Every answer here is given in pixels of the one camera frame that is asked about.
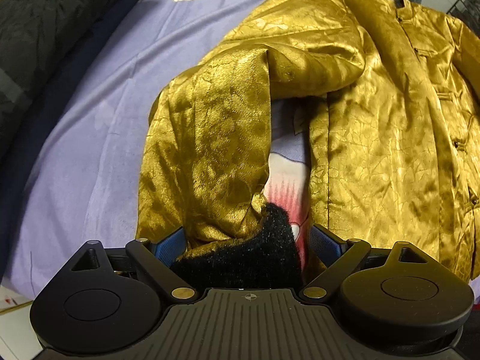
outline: crosshair logo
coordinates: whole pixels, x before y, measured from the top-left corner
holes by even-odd
[[[249,294],[245,295],[244,298],[251,302],[252,300],[257,299],[257,296],[255,294],[249,293]]]

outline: blue gripper pad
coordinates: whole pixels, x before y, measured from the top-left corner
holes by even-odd
[[[317,226],[312,226],[310,229],[309,245],[327,268],[337,261],[347,248],[347,244],[342,239],[328,231],[323,232]]]
[[[172,266],[177,257],[187,249],[187,240],[183,227],[180,227],[175,233],[160,241],[154,249],[157,259],[162,261],[168,268]]]

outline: wire basket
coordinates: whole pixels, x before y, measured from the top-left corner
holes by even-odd
[[[448,13],[462,20],[480,36],[480,0],[457,0]]]

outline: black fur lining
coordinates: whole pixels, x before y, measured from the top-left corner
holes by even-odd
[[[302,287],[302,269],[288,214],[267,204],[259,233],[195,258],[176,261],[171,270],[198,291],[206,288]]]

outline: gold satin fabric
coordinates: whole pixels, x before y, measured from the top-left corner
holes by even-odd
[[[310,109],[314,223],[479,275],[480,41],[403,5],[267,0],[172,80],[150,115],[137,235],[184,225],[190,256],[254,235],[270,102],[291,99]]]

